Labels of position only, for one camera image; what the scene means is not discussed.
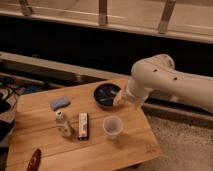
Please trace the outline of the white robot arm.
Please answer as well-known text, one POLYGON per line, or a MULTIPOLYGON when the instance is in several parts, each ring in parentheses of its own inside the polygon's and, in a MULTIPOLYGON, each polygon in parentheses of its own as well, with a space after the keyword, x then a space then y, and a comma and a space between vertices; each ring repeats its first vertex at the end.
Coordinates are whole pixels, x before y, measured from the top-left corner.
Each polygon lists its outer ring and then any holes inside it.
POLYGON ((159 54, 135 62, 131 77, 113 100, 142 105, 154 90, 176 96, 213 114, 213 77, 177 71, 174 60, 159 54))

